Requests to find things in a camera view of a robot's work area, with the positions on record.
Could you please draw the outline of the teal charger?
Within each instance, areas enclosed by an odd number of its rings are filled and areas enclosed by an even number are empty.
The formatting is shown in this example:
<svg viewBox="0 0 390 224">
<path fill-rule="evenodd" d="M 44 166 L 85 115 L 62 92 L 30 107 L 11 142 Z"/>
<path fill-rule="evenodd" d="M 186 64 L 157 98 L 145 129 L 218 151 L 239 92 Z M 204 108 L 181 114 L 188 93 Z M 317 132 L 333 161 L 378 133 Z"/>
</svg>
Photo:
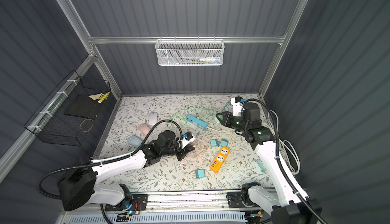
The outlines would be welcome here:
<svg viewBox="0 0 390 224">
<path fill-rule="evenodd" d="M 196 170 L 196 178 L 197 179 L 204 178 L 205 176 L 206 176 L 205 169 L 197 169 Z"/>
</svg>

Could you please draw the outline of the light green charger plug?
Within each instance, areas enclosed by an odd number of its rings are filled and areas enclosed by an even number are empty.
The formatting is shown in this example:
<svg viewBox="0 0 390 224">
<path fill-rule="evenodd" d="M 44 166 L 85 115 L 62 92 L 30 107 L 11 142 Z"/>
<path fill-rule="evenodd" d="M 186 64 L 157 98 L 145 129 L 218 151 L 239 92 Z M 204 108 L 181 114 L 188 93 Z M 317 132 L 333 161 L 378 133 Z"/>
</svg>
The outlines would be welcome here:
<svg viewBox="0 0 390 224">
<path fill-rule="evenodd" d="M 221 121 L 223 120 L 223 116 L 221 115 L 216 115 L 215 116 L 215 121 L 217 124 L 221 124 Z"/>
</svg>

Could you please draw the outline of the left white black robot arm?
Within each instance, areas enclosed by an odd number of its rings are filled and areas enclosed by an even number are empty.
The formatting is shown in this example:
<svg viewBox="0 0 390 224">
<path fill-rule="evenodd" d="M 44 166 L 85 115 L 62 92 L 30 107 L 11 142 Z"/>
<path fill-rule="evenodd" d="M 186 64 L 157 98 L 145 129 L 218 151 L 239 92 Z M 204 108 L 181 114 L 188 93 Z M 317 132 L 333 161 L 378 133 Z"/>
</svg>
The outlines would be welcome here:
<svg viewBox="0 0 390 224">
<path fill-rule="evenodd" d="M 196 138 L 190 131 L 184 133 L 181 128 L 178 130 L 179 136 L 165 130 L 149 143 L 143 139 L 134 151 L 127 154 L 47 173 L 38 181 L 37 191 L 48 198 L 61 200 L 65 211 L 76 210 L 86 204 L 100 204 L 101 207 L 110 205 L 134 212 L 137 201 L 125 184 L 104 187 L 102 182 L 127 171 L 154 165 L 165 156 L 176 156 L 178 161 L 182 161 L 195 149 L 192 143 Z M 63 176 L 57 182 L 59 194 L 44 190 L 43 181 L 61 172 Z"/>
</svg>

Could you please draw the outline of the blue-grey charger plug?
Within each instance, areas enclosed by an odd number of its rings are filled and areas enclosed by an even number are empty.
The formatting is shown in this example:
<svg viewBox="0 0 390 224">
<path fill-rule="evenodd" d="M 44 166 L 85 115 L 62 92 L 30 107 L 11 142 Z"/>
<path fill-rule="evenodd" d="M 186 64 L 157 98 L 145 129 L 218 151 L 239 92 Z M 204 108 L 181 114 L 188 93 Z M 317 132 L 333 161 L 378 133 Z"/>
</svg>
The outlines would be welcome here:
<svg viewBox="0 0 390 224">
<path fill-rule="evenodd" d="M 211 147 L 218 147 L 218 140 L 217 139 L 211 139 L 210 140 L 210 146 Z"/>
</svg>

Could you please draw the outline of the pink wireless mouse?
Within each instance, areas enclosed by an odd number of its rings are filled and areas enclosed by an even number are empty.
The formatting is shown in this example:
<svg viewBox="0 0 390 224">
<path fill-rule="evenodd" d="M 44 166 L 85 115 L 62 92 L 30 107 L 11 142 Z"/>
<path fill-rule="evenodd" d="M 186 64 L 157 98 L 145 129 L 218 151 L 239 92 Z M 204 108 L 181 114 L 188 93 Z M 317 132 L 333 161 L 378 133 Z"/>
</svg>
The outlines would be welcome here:
<svg viewBox="0 0 390 224">
<path fill-rule="evenodd" d="M 148 124 L 142 123 L 138 126 L 137 130 L 140 131 L 144 136 L 146 136 L 150 132 L 151 128 Z"/>
</svg>

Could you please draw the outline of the teal charger plug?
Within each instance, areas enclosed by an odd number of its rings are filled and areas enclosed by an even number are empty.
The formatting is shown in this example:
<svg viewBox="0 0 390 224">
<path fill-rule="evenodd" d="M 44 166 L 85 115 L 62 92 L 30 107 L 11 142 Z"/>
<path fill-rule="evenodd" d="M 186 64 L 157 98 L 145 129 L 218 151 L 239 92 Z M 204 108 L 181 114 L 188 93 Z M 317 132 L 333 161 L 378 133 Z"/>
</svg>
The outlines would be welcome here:
<svg viewBox="0 0 390 224">
<path fill-rule="evenodd" d="M 226 140 L 226 139 L 222 139 L 221 142 L 220 142 L 220 146 L 221 147 L 227 147 L 229 144 L 229 141 Z"/>
</svg>

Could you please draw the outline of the white wireless mouse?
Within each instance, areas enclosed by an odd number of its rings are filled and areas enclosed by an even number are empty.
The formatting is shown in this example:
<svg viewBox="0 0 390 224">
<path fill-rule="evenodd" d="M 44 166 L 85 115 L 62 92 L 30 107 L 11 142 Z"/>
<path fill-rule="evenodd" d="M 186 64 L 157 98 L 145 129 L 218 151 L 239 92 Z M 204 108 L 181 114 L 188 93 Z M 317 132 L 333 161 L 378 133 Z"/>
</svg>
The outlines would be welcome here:
<svg viewBox="0 0 390 224">
<path fill-rule="evenodd" d="M 158 114 L 157 112 L 151 112 L 150 115 L 149 115 L 149 120 L 148 120 L 148 124 L 150 126 L 154 126 L 156 125 L 158 122 Z"/>
</svg>

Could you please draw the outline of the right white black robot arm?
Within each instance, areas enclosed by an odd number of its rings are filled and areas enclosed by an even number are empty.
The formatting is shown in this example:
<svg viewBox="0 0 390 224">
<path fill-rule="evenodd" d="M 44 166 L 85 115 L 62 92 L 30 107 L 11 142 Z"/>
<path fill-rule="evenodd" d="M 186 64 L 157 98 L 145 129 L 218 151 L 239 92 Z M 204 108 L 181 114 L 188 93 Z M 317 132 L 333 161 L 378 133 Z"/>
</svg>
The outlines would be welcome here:
<svg viewBox="0 0 390 224">
<path fill-rule="evenodd" d="M 276 190 L 273 195 L 259 183 L 246 184 L 241 189 L 243 202 L 261 207 L 274 224 L 326 223 L 319 202 L 299 185 L 281 155 L 278 121 L 272 117 L 272 111 L 258 99 L 234 97 L 231 104 L 233 112 L 218 113 L 216 118 L 251 145 Z"/>
</svg>

